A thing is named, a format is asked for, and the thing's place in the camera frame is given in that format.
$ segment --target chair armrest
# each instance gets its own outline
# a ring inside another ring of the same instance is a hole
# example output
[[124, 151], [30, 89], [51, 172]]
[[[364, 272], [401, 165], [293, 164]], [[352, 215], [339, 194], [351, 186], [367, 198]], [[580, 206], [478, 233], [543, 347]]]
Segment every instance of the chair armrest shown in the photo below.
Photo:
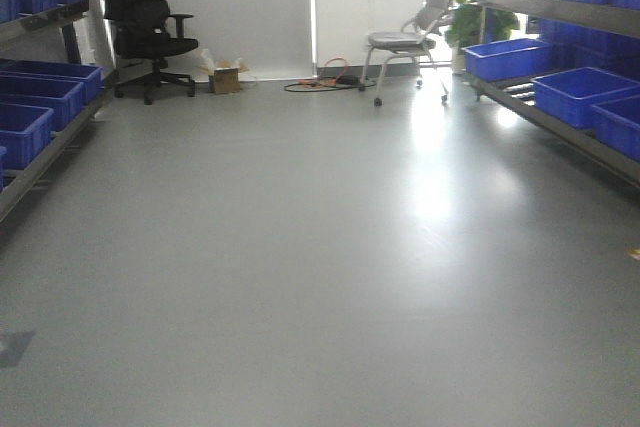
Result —
[[179, 39], [184, 39], [184, 19], [191, 19], [193, 15], [191, 14], [171, 14], [169, 17], [172, 17], [176, 21], [176, 36]]

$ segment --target chair seat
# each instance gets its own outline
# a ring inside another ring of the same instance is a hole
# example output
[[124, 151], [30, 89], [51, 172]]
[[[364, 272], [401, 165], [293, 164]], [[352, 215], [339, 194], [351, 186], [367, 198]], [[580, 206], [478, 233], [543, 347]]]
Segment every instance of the chair seat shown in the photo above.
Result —
[[[373, 32], [369, 34], [369, 45], [382, 50], [421, 50], [422, 36], [414, 32]], [[426, 39], [426, 47], [435, 47], [435, 41]]]
[[130, 46], [127, 56], [130, 58], [154, 59], [159, 57], [171, 57], [186, 54], [198, 48], [196, 39], [168, 39], [158, 45], [133, 45]]

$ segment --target chair base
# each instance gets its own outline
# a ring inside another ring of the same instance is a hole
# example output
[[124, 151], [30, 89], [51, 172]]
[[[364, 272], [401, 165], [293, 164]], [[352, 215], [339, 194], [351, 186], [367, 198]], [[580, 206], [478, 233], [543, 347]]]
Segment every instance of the chair base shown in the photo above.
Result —
[[166, 66], [166, 61], [164, 59], [154, 60], [153, 72], [116, 84], [114, 87], [114, 95], [118, 98], [124, 97], [124, 93], [122, 92], [123, 87], [140, 85], [144, 87], [145, 105], [151, 105], [153, 104], [153, 98], [151, 96], [153, 90], [160, 88], [163, 83], [181, 85], [188, 89], [187, 95], [189, 97], [194, 97], [196, 95], [196, 82], [190, 75], [162, 72], [160, 68], [164, 66]]

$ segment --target chair backrest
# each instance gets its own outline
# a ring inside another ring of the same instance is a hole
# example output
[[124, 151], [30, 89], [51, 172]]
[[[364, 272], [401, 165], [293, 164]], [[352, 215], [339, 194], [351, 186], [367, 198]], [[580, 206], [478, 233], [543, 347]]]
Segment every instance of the chair backrest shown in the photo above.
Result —
[[424, 7], [413, 19], [414, 25], [422, 31], [430, 32], [439, 25], [441, 18], [446, 15], [453, 0], [426, 0]]

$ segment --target black cable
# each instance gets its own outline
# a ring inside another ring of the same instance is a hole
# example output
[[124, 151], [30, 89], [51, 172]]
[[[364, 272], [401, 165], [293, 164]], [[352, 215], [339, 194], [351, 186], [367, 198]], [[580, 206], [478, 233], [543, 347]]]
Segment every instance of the black cable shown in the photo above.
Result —
[[[310, 83], [299, 83], [296, 82], [295, 84], [289, 84], [289, 85], [285, 85], [284, 86], [284, 90], [285, 92], [293, 92], [295, 94], [311, 94], [314, 92], [334, 92], [334, 91], [338, 91], [338, 90], [351, 90], [351, 89], [358, 89], [360, 88], [360, 85], [335, 85], [335, 86], [331, 86], [331, 85], [324, 85], [322, 83], [322, 81], [326, 81], [326, 80], [335, 80], [334, 78], [325, 78], [325, 79], [318, 79], [317, 83], [314, 83], [313, 81]], [[369, 87], [373, 87], [376, 85], [375, 80], [369, 80], [368, 83], [364, 84], [364, 88], [369, 88]]]

